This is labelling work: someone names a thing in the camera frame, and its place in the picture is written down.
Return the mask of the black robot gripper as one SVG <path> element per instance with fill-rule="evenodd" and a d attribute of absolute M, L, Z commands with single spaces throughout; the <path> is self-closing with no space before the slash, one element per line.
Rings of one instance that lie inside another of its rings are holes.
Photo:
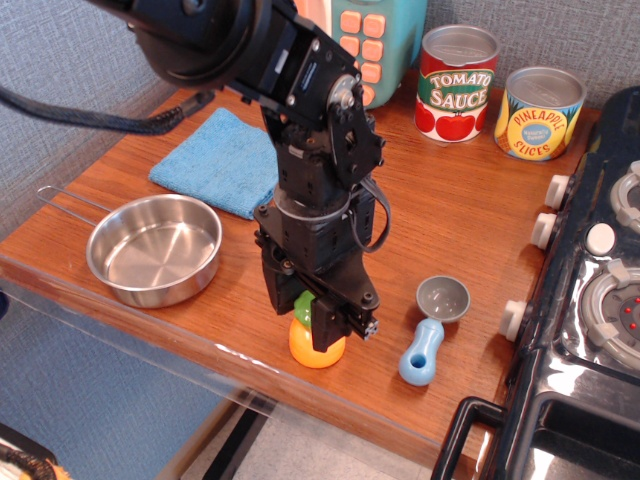
<path fill-rule="evenodd" d="M 328 348 L 352 333 L 368 339 L 378 330 L 374 311 L 380 299 L 363 263 L 363 255 L 380 248 L 372 241 L 375 204 L 380 188 L 361 182 L 329 207 L 310 209 L 274 191 L 274 203 L 254 210 L 262 251 L 263 276 L 278 315 L 295 307 L 305 291 L 311 302 L 312 344 Z"/>

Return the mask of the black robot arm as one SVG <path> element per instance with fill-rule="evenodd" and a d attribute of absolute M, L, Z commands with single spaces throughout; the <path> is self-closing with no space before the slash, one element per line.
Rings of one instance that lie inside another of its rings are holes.
<path fill-rule="evenodd" d="M 378 328 L 365 254 L 386 198 L 373 179 L 384 140 L 363 104 L 352 55 L 290 1 L 104 1 L 153 70 L 197 91 L 231 89 L 259 104 L 275 148 L 273 202 L 256 208 L 270 301 L 290 312 L 310 292 L 318 351 Z"/>

